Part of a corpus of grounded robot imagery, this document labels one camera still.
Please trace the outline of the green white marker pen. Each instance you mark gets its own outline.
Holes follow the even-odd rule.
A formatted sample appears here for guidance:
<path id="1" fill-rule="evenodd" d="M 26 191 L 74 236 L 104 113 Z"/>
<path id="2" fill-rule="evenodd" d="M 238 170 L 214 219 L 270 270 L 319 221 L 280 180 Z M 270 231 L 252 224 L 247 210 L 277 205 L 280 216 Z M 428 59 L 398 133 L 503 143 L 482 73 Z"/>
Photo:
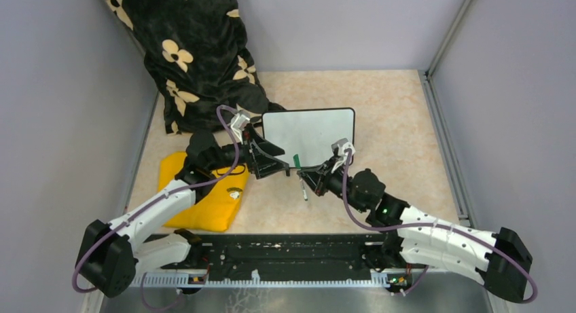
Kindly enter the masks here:
<path id="1" fill-rule="evenodd" d="M 306 185 L 306 183 L 302 177 L 299 177 L 299 182 L 300 182 L 300 188 L 302 190 L 303 199 L 307 202 L 307 201 L 309 201 L 309 197 L 308 197 L 307 190 L 306 190 L 307 185 Z"/>

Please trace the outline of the white whiteboard black frame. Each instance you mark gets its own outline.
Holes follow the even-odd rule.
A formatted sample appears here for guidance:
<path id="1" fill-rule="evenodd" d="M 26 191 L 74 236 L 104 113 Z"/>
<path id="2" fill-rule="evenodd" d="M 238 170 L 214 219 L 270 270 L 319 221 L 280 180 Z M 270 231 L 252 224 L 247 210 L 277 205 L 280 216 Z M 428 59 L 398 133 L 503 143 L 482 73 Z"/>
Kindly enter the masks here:
<path id="1" fill-rule="evenodd" d="M 332 145 L 341 139 L 355 141 L 356 113 L 351 107 L 299 109 L 268 112 L 262 115 L 262 135 L 280 147 L 284 154 L 276 158 L 297 168 L 322 164 L 333 155 Z"/>

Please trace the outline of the green marker cap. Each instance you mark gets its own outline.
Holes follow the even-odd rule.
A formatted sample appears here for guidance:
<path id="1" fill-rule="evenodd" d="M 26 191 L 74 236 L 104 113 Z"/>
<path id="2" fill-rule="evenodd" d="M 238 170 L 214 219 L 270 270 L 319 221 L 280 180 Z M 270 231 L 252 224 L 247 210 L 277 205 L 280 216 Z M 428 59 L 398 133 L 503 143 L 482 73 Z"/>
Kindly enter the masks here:
<path id="1" fill-rule="evenodd" d="M 295 167 L 296 169 L 299 170 L 299 169 L 301 168 L 300 158 L 299 158 L 299 155 L 298 155 L 298 154 L 295 154 L 295 155 L 293 156 L 293 163 L 294 163 L 294 167 Z"/>

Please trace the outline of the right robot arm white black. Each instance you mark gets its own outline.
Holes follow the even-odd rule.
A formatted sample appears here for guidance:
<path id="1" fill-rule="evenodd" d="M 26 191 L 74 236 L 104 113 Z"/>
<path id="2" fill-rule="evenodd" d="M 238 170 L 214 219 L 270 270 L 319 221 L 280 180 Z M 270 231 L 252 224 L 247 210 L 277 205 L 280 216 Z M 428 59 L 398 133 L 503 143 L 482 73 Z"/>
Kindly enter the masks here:
<path id="1" fill-rule="evenodd" d="M 367 213 L 359 227 L 391 236 L 382 257 L 391 267 L 402 264 L 441 268 L 467 277 L 489 293 L 512 303 L 530 303 L 538 288 L 530 275 L 533 257 L 521 237 L 502 227 L 490 232 L 449 223 L 388 194 L 368 168 L 355 176 L 331 162 L 298 171 L 317 196 L 333 193 L 348 213 Z"/>

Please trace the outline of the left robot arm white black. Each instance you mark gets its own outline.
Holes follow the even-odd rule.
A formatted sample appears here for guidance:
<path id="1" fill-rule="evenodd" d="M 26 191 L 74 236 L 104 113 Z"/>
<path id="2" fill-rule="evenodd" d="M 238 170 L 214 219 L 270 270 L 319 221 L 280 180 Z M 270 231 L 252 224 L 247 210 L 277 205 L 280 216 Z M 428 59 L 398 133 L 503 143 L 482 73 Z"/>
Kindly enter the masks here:
<path id="1" fill-rule="evenodd" d="M 211 132 L 196 132 L 185 153 L 182 169 L 153 198 L 108 223 L 96 219 L 87 226 L 72 276 L 75 291 L 98 290 L 112 298 L 142 272 L 179 262 L 187 268 L 199 266 L 204 251 L 184 233 L 148 238 L 174 216 L 211 199 L 216 186 L 237 166 L 257 179 L 289 168 L 279 158 L 285 150 L 258 134 L 252 124 L 243 128 L 239 141 L 224 146 Z M 89 290 L 79 287 L 80 276 L 92 284 Z"/>

